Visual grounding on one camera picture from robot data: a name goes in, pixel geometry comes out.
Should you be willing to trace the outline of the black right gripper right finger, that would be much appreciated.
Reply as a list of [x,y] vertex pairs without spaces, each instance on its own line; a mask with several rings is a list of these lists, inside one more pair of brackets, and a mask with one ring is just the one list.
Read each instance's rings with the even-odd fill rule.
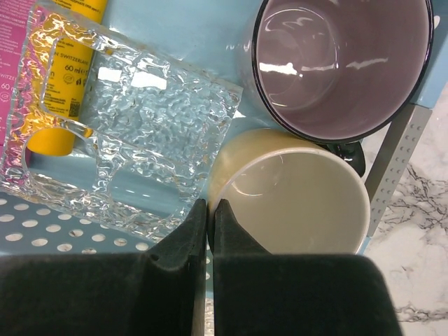
[[227,200],[213,216],[216,335],[401,335],[384,278],[360,255],[273,255]]

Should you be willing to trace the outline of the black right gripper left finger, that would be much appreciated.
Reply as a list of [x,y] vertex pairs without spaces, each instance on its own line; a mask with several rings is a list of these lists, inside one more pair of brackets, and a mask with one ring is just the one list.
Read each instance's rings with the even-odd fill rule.
[[207,206],[145,252],[1,259],[2,335],[203,335]]

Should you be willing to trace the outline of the yellow mug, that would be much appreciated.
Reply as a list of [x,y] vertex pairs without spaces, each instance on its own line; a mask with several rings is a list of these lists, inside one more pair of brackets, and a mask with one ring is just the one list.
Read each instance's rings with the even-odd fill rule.
[[343,159],[277,129],[228,141],[209,175],[211,214],[227,200],[238,222],[275,254],[357,253],[370,224],[370,200]]

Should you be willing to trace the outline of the purple mug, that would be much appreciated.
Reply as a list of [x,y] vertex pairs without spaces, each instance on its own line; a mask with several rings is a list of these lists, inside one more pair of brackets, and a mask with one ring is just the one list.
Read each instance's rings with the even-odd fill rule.
[[433,46],[430,1],[263,1],[238,72],[254,105],[364,175],[360,142],[408,104]]

